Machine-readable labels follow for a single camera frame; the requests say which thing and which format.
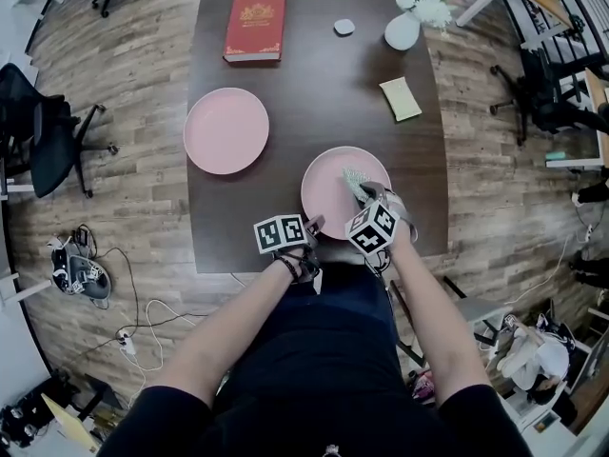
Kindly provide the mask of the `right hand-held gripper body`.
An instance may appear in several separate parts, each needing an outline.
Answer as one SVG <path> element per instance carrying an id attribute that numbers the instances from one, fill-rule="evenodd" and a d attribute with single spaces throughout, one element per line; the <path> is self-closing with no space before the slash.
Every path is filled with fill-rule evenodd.
<path id="1" fill-rule="evenodd" d="M 363 255 L 388 249 L 394 242 L 398 224 L 405 223 L 410 241 L 418 240 L 418 230 L 402 199 L 394 193 L 368 203 L 344 224 L 346 239 Z"/>

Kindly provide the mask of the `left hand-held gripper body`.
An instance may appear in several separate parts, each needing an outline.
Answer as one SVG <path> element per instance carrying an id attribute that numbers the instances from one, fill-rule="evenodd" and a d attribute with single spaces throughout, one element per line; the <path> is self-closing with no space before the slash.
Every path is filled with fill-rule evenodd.
<path id="1" fill-rule="evenodd" d="M 297 262 L 300 275 L 294 284 L 313 281 L 321 271 L 314 252 L 317 235 L 309 235 L 300 214 L 277 215 L 253 226 L 257 248 L 260 254 L 271 254 L 274 260 L 282 260 L 295 274 L 291 261 Z"/>

